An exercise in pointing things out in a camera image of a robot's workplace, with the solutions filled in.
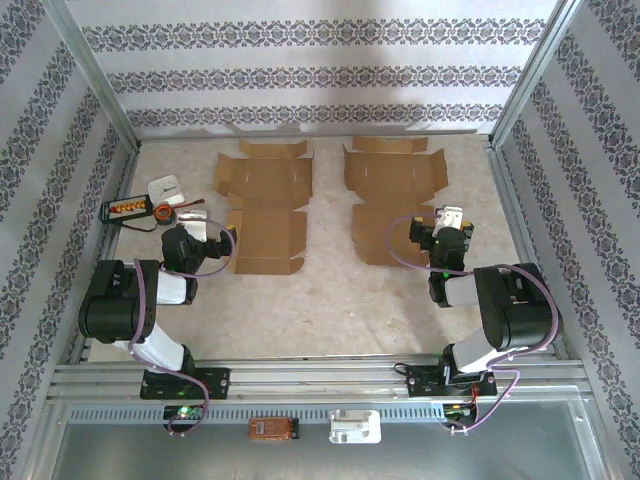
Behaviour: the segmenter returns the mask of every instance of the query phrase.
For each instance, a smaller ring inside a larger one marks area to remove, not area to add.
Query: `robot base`
[[[180,371],[204,383],[211,400],[227,399],[231,372],[228,368],[196,368],[191,352],[184,347]],[[167,373],[144,371],[140,386],[142,400],[202,400],[202,395],[202,389],[188,380]]]
[[[471,385],[476,386],[480,397],[498,394],[496,380],[492,372],[470,374],[458,372],[453,359],[452,347],[453,345],[449,345],[444,349],[438,365],[396,365],[396,372],[407,379],[410,398],[471,396],[473,394]]]

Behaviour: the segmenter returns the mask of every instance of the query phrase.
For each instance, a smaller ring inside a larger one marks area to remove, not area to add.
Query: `flattened cardboard box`
[[[389,225],[398,217],[433,213],[421,205],[435,198],[448,184],[444,150],[416,154],[427,148],[427,138],[387,139],[354,137],[351,152],[344,148],[344,181],[347,188],[367,203],[353,207],[351,237],[358,257],[369,265],[402,266],[387,251]],[[434,224],[424,218],[424,223]],[[391,232],[391,245],[403,259],[426,265],[427,253],[409,241],[410,220],[400,222]]]
[[[240,151],[249,158],[218,156],[214,179],[215,190],[238,209],[228,219],[238,233],[230,267],[238,274],[296,273],[304,264],[307,214],[293,210],[308,204],[313,193],[312,159],[298,158],[307,152],[307,142],[241,140]]]

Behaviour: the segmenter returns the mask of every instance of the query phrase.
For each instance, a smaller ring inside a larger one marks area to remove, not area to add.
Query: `floral pattern stripe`
[[[591,128],[609,156],[613,171],[640,219],[640,148],[616,111],[575,36],[568,34],[556,50],[556,59],[589,117]]]
[[[44,17],[39,0],[14,0],[0,20],[0,85]]]
[[[42,196],[32,213],[33,220],[27,226],[23,243],[13,260],[13,268],[7,273],[0,296],[0,360],[4,359],[5,349],[11,339],[11,331],[20,317],[25,294],[31,288],[41,255],[49,241],[49,236],[60,212],[71,177],[78,163],[87,136],[98,114],[100,103],[93,90],[87,89],[76,110],[75,118],[67,133],[58,158],[45,182]]]
[[[328,45],[533,45],[544,19],[359,19],[85,26],[95,52]]]
[[[520,67],[396,66],[169,70],[111,73],[117,94],[347,87],[512,87]]]
[[[591,184],[589,172],[544,81],[538,82],[531,101],[547,131],[549,141],[558,157],[558,163],[566,175],[573,198],[577,202],[582,219],[591,235],[591,242],[602,262],[604,273],[616,303],[622,310],[629,334],[640,349],[640,287],[625,254],[618,245],[618,237],[612,231],[607,212],[602,207],[598,192]]]
[[[589,8],[640,82],[640,12],[631,0],[589,0]]]
[[[27,102],[23,115],[13,129],[0,157],[0,223],[4,220],[4,212],[11,203],[16,189],[20,186],[25,168],[31,163],[36,146],[49,119],[58,105],[76,64],[71,53],[60,43],[53,57],[45,67],[32,97]]]
[[[502,105],[391,104],[268,107],[159,108],[129,110],[134,127],[239,124],[495,121]]]
[[[585,274],[580,263],[576,260],[573,245],[560,213],[561,209],[553,197],[542,163],[522,118],[518,119],[511,133],[527,172],[538,209],[547,227],[545,236],[548,236],[555,250],[569,298],[574,305],[575,315],[582,327],[587,348],[591,353],[591,360],[597,367],[598,379],[602,382],[607,405],[614,414],[613,419],[617,426],[617,432],[626,446],[625,452],[630,458],[633,473],[640,476],[638,412],[634,408],[631,396],[626,391],[627,384],[622,380],[622,370],[614,353],[615,344],[604,332],[602,319],[591,297]],[[516,178],[511,170],[510,175],[515,184]],[[517,197],[521,202],[519,193],[517,193]],[[525,211],[522,203],[520,208],[523,212]],[[532,240],[536,238],[530,228],[529,234]],[[541,258],[538,258],[538,262],[540,265],[544,265]]]
[[[67,318],[64,313],[69,292],[82,260],[87,237],[92,225],[97,222],[96,209],[102,200],[118,143],[116,129],[109,126],[82,194],[73,228],[62,252],[58,271],[53,277],[42,317],[37,324],[37,332],[29,346],[29,361],[25,363],[25,369],[18,381],[14,393],[15,401],[9,406],[8,420],[2,426],[0,479],[11,478],[16,454],[24,442],[25,424],[34,413],[34,409],[38,408],[36,404],[42,401],[42,396],[38,397],[36,394],[43,382],[58,327]]]

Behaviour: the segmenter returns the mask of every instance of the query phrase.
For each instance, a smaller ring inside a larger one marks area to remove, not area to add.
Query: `white wall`
[[[489,133],[553,0],[72,0],[138,133]]]

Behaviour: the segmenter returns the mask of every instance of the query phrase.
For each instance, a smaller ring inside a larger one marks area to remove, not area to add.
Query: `brown cardboard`
[[[236,257],[230,267],[238,274],[291,275],[302,268],[307,214],[294,210],[312,195],[312,159],[299,158],[307,142],[254,144],[240,141],[249,158],[220,154],[214,188],[237,210],[229,223],[238,232]]]
[[[421,204],[449,184],[444,150],[431,155],[343,150],[345,185],[366,202]]]
[[[240,140],[240,151],[254,158],[298,158],[307,153],[307,141],[294,144],[249,143]]]
[[[352,148],[361,152],[416,153],[424,152],[428,137],[421,138],[377,138],[353,137]]]
[[[401,267],[387,250],[385,243],[389,225],[404,215],[431,213],[433,207],[410,204],[372,204],[364,203],[353,207],[353,228],[351,238],[356,244],[356,254],[369,265],[387,265]],[[424,217],[427,225],[433,225],[433,219]],[[420,251],[420,246],[409,241],[411,220],[403,220],[391,231],[391,246],[404,260],[420,265],[429,263],[429,255]]]
[[[307,214],[283,208],[250,206],[232,210],[236,256],[229,267],[238,274],[291,275],[302,268],[307,243]]]
[[[351,236],[358,257],[369,265],[402,266],[387,250],[385,238],[389,225],[398,217],[433,214],[433,208],[421,204],[435,198],[448,185],[444,150],[423,152],[427,138],[354,137],[353,148],[344,148],[344,181],[366,204],[353,207]],[[423,218],[433,225],[432,218]],[[429,256],[409,241],[410,219],[391,232],[394,251],[411,263],[427,265]]]
[[[293,210],[309,203],[311,176],[311,158],[232,158],[220,154],[213,188],[236,208],[257,202]]]

